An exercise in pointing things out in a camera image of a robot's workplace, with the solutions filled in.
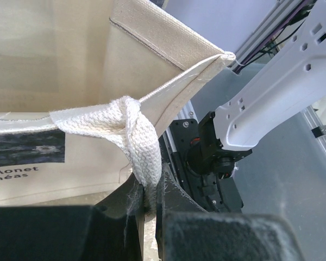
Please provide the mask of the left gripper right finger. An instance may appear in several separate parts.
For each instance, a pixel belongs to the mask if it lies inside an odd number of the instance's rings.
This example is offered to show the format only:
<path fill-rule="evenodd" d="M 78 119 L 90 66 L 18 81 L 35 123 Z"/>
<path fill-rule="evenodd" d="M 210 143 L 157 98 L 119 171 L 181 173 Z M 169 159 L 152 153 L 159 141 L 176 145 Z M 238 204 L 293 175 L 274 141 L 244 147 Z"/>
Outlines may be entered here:
<path fill-rule="evenodd" d="M 161 260 L 304 260 L 288 223 L 273 215 L 211 213 L 164 168 L 157 188 Z"/>

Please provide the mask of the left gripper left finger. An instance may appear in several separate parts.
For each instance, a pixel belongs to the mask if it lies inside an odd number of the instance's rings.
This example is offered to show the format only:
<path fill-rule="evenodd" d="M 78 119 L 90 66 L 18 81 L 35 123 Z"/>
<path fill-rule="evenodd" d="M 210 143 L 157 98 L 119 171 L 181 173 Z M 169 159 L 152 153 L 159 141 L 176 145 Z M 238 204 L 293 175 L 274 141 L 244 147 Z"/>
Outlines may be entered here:
<path fill-rule="evenodd" d="M 0 207 L 0 260 L 142 260 L 143 186 L 91 205 Z"/>

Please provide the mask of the canvas tote bag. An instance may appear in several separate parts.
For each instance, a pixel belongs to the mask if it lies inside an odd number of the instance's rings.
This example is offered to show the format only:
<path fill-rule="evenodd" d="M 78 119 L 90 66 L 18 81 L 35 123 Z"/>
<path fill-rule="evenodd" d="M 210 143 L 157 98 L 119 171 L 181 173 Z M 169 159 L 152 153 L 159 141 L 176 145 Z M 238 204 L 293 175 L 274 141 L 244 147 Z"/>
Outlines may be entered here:
<path fill-rule="evenodd" d="M 0 1 L 0 206 L 156 185 L 158 137 L 236 56 L 151 1 Z"/>

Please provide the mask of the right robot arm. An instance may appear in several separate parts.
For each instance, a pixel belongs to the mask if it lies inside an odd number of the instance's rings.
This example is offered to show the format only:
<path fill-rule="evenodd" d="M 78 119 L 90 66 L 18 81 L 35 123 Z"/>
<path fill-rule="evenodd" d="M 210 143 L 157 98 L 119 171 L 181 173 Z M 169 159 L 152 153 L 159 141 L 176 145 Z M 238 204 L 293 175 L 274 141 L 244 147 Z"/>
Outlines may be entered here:
<path fill-rule="evenodd" d="M 326 1 L 317 1 L 278 54 L 200 121 L 187 168 L 195 175 L 229 177 L 267 133 L 325 95 Z"/>

